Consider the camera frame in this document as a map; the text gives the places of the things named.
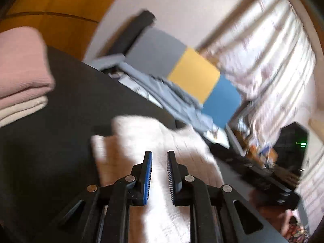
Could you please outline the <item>person right hand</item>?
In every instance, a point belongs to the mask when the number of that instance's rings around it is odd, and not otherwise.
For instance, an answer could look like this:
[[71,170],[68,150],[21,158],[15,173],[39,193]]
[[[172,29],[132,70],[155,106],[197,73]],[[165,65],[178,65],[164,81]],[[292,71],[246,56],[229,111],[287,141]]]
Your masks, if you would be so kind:
[[258,212],[282,235],[285,236],[289,229],[289,221],[293,212],[282,206],[266,206],[261,202],[261,194],[252,190],[249,194],[249,202]]

